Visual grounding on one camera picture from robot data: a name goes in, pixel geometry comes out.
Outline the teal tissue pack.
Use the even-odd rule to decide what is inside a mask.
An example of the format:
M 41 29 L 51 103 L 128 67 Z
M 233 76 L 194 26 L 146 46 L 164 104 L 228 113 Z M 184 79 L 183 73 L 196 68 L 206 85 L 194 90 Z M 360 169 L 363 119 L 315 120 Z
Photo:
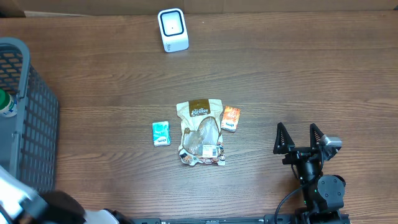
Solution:
M 169 122 L 152 123 L 152 137 L 155 147 L 169 146 L 171 144 Z

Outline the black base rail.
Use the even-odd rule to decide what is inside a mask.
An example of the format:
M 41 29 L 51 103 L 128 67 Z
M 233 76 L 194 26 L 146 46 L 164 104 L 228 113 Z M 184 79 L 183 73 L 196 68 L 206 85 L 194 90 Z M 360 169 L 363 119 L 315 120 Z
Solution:
M 133 224 L 294 224 L 303 223 L 293 214 L 278 214 L 275 222 L 274 214 L 263 217 L 235 217 L 235 218 L 188 218 L 162 220 L 159 218 L 132 218 Z

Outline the green capped bottle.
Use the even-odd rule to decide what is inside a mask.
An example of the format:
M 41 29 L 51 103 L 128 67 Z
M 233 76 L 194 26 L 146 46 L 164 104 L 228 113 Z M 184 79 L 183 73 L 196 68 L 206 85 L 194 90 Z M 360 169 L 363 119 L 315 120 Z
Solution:
M 17 99 L 14 95 L 0 89 L 0 113 L 2 117 L 10 118 L 17 114 Z

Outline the white barcode scanner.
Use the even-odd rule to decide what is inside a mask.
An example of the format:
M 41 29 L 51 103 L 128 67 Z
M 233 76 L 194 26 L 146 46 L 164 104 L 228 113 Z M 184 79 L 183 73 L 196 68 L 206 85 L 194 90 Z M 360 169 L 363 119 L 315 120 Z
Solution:
M 189 39 L 184 13 L 179 8 L 165 9 L 157 15 L 164 50 L 167 53 L 187 50 Z

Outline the brown snack pouch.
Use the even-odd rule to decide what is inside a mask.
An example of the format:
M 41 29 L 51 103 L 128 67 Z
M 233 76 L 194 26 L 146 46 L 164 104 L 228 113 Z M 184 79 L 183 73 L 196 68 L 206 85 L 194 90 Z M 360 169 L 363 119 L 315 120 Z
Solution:
M 177 116 L 181 119 L 182 137 L 178 155 L 182 163 L 216 164 L 224 166 L 221 114 L 223 104 L 219 99 L 191 100 L 176 105 Z

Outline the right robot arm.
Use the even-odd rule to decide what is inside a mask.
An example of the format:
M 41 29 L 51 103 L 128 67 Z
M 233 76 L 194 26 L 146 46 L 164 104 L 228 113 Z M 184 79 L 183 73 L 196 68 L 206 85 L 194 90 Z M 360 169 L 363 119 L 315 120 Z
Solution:
M 346 182 L 339 175 L 325 175 L 323 166 L 342 148 L 343 141 L 328 136 L 316 124 L 310 125 L 310 145 L 297 147 L 283 123 L 277 124 L 273 153 L 284 156 L 282 163 L 289 165 L 300 186 L 286 195 L 278 204 L 273 222 L 286 223 L 349 223 L 342 215 Z M 296 193 L 303 195 L 304 207 L 295 210 L 288 218 L 279 216 L 283 204 Z

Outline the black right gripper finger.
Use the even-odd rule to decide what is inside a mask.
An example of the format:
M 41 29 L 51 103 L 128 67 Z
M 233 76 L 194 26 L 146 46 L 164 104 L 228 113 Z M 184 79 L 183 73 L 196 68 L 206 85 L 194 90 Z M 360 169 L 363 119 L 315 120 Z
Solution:
M 315 123 L 310 125 L 310 147 L 317 148 L 319 140 L 324 134 L 320 131 Z
M 277 124 L 277 135 L 275 139 L 273 154 L 288 154 L 295 147 L 295 143 L 287 132 L 282 122 Z

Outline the orange tissue pack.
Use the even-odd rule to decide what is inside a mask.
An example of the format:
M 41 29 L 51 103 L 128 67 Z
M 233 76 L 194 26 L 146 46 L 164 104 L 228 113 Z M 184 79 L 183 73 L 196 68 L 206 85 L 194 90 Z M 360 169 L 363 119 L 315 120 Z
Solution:
M 235 132 L 237 130 L 241 110 L 231 106 L 225 106 L 221 128 L 227 131 Z

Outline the grey plastic basket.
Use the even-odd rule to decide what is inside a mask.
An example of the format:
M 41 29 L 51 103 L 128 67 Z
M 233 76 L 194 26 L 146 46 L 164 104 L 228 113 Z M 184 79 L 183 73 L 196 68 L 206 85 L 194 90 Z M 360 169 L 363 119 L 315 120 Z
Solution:
M 1 167 L 40 193 L 55 188 L 60 104 L 30 63 L 23 41 L 1 38 L 1 90 L 17 113 L 1 117 Z

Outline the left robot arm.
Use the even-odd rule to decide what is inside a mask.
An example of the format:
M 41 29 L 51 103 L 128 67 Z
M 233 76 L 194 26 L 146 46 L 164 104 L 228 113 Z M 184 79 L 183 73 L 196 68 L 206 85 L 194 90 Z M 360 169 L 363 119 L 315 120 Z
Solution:
M 73 197 L 59 190 L 40 194 L 1 168 L 1 224 L 132 222 L 115 210 L 86 210 Z

